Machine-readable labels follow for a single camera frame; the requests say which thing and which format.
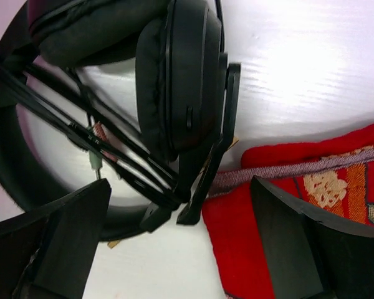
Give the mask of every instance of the white table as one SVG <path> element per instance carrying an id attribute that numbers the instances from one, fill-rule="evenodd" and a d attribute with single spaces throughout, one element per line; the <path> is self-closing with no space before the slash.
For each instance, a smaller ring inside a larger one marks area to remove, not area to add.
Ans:
<path id="1" fill-rule="evenodd" d="M 22 2 L 0 0 L 0 36 Z M 254 145 L 321 140 L 374 122 L 374 0 L 223 0 L 223 8 L 230 61 L 243 67 L 240 142 L 224 157 L 223 169 L 237 168 L 241 153 Z M 136 117 L 133 63 L 86 71 Z M 93 180 L 83 153 L 22 115 L 30 142 L 55 175 L 74 188 Z M 112 183 L 113 203 L 144 201 L 109 169 L 103 173 Z M 0 187 L 0 220 L 18 213 Z M 204 224 L 185 228 L 171 221 L 113 250 L 100 244 L 84 298 L 223 298 Z"/>

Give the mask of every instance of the beige flower pattern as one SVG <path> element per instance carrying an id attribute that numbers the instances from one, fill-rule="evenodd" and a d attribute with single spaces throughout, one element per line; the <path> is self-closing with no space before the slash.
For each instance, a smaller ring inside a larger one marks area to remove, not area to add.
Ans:
<path id="1" fill-rule="evenodd" d="M 308 174 L 304 176 L 306 191 L 312 195 L 321 208 L 333 207 L 347 194 L 347 182 L 338 178 L 336 171 Z"/>

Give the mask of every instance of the headphones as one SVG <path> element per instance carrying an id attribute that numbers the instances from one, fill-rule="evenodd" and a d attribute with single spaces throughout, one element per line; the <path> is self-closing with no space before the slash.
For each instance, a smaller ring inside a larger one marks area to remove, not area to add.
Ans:
<path id="1" fill-rule="evenodd" d="M 61 68 L 79 90 L 35 65 L 39 55 Z M 141 132 L 100 101 L 76 72 L 133 57 Z M 233 141 L 240 73 L 240 64 L 229 64 L 224 52 L 220 0 L 216 13 L 205 0 L 28 0 L 0 40 L 0 183 L 24 211 L 71 192 L 31 153 L 17 119 L 16 106 L 22 105 L 104 159 L 151 201 L 109 206 L 101 241 L 153 232 L 182 204 L 187 205 L 177 223 L 195 225 Z M 85 110 L 90 121 L 102 123 L 162 181 L 29 88 L 28 75 Z M 135 134 L 119 129 L 97 106 L 116 114 Z M 178 172 L 168 165 L 177 160 Z"/>

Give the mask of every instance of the white surface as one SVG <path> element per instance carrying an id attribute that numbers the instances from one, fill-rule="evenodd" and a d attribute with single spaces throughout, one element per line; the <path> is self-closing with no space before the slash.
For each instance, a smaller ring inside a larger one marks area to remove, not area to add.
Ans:
<path id="1" fill-rule="evenodd" d="M 0 36 L 21 1 L 0 0 Z M 230 61 L 243 67 L 241 141 L 223 168 L 238 167 L 241 153 L 254 145 L 320 140 L 374 122 L 374 0 L 223 0 L 223 8 Z M 133 61 L 87 72 L 113 102 L 136 115 Z M 83 154 L 34 117 L 26 119 L 34 147 L 58 177 L 73 187 L 93 179 Z M 110 179 L 114 200 L 141 200 Z M 0 219 L 18 212 L 0 188 Z M 113 250 L 101 244 L 85 292 L 85 298 L 222 297 L 204 225 L 182 228 L 174 221 Z"/>

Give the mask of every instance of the ear cushion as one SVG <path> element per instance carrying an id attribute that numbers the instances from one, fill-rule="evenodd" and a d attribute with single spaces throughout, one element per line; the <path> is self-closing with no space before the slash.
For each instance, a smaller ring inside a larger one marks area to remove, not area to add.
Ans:
<path id="1" fill-rule="evenodd" d="M 137 114 L 148 150 L 160 159 L 174 161 L 165 127 L 165 20 L 151 21 L 141 32 L 136 49 Z"/>
<path id="2" fill-rule="evenodd" d="M 48 63 L 81 66 L 81 61 L 140 32 L 152 19 L 164 15 L 169 1 L 83 1 L 45 21 L 32 33 L 32 40 Z M 108 62 L 105 53 L 101 56 Z"/>

